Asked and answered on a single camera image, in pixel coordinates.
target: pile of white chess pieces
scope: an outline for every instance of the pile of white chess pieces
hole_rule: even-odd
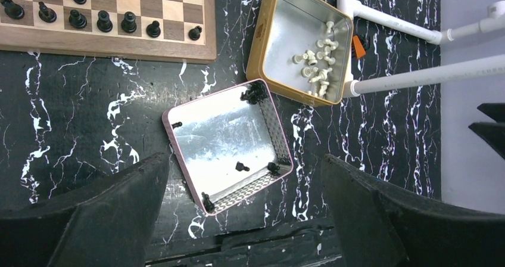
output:
[[[335,23],[332,21],[326,23],[327,35],[331,33],[334,24]],[[322,51],[314,53],[313,51],[308,49],[302,55],[294,55],[293,62],[296,64],[301,63],[302,61],[307,62],[309,67],[304,67],[301,70],[301,75],[303,77],[310,78],[308,80],[309,83],[319,82],[320,84],[318,92],[307,91],[307,93],[310,95],[314,95],[315,97],[323,98],[326,94],[328,85],[330,84],[328,82],[328,73],[332,72],[333,69],[331,67],[328,69],[318,69],[317,67],[315,67],[315,65],[317,64],[318,60],[327,61],[329,66],[335,64],[335,58],[329,57],[328,55],[330,54],[331,51],[336,50],[336,48],[338,47],[338,42],[332,42],[330,39],[320,39],[316,42],[316,46],[318,48],[321,48]]]

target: marble tabletop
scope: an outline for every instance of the marble tabletop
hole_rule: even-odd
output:
[[[440,28],[440,0],[360,1]],[[245,81],[260,5],[216,0],[218,58],[206,66],[1,51],[0,209],[54,197],[158,151],[171,154],[161,114]],[[437,46],[359,18],[355,27],[372,42],[367,55],[352,62],[356,79],[440,65]],[[362,95],[331,107],[273,98],[295,162],[292,174],[222,214],[206,216],[192,202],[172,155],[150,259],[179,254],[181,246],[199,250],[214,235],[329,216],[318,171],[326,153],[440,198],[438,85]]]

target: chessboard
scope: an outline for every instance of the chessboard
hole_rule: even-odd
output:
[[[0,6],[0,49],[190,63],[209,63],[217,57],[214,0],[82,1],[4,0]],[[47,11],[41,9],[40,2]],[[20,19],[12,18],[13,12],[19,13],[16,6],[24,11]],[[76,28],[76,19],[70,14],[75,10],[82,16],[81,24],[86,19],[86,26]],[[103,32],[103,23],[98,27],[99,12],[105,17],[103,11],[108,13],[108,32]],[[56,20],[43,19],[49,12]],[[130,23],[127,32],[125,14],[131,17],[132,13],[136,29],[131,32]],[[154,23],[157,33],[148,33]],[[196,38],[190,31],[200,28]]]

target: chessboard wooden border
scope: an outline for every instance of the chessboard wooden border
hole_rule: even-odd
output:
[[[205,45],[192,45],[50,30],[35,32],[33,28],[0,26],[3,43],[0,49],[154,61],[180,62],[184,59],[190,63],[207,64],[217,58],[215,0],[204,0],[204,28],[206,29]],[[78,49],[69,50],[70,45]]]

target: pink tin box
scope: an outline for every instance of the pink tin box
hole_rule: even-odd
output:
[[[293,170],[270,91],[254,80],[179,105],[163,124],[197,205],[216,215]]]

